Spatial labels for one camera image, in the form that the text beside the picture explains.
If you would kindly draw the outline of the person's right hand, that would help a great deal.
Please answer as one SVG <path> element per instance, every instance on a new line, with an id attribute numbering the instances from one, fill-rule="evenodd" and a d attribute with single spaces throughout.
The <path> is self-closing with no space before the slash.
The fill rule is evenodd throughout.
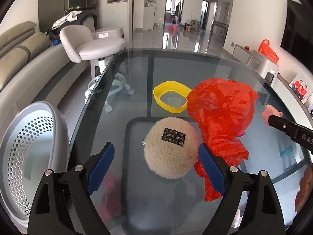
<path id="1" fill-rule="evenodd" d="M 294 209 L 298 213 L 306 202 L 310 193 L 310 184 L 312 182 L 312 164 L 308 166 L 299 182 L 299 191 L 294 202 Z"/>

